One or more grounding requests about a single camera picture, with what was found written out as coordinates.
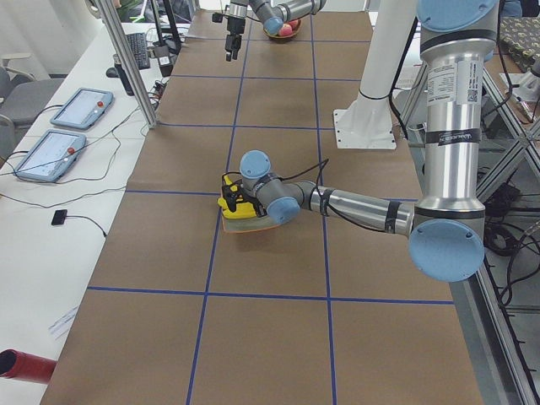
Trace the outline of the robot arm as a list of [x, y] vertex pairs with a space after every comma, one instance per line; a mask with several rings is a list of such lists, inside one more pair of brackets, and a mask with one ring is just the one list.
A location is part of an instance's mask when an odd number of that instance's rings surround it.
[[240, 0], [230, 1], [223, 12], [212, 15], [214, 23], [227, 20], [228, 34], [225, 39], [225, 59], [227, 62], [236, 60], [241, 49], [242, 35], [245, 32], [248, 8], [250, 8], [262, 24], [263, 29], [271, 35], [276, 35], [284, 26], [295, 19], [301, 19], [309, 14], [317, 14], [326, 5], [325, 0], [282, 1], [272, 5], [270, 1]]
[[476, 194], [483, 65], [498, 28], [496, 1], [384, 1], [357, 99], [334, 113], [337, 145], [390, 149], [388, 110], [408, 37], [420, 36], [427, 70], [423, 196], [387, 201], [277, 175], [259, 150], [240, 160], [239, 179], [222, 180], [224, 229], [252, 232], [285, 224], [301, 210], [337, 216], [363, 229], [405, 235], [414, 265], [431, 278], [457, 282], [484, 257], [485, 209]]

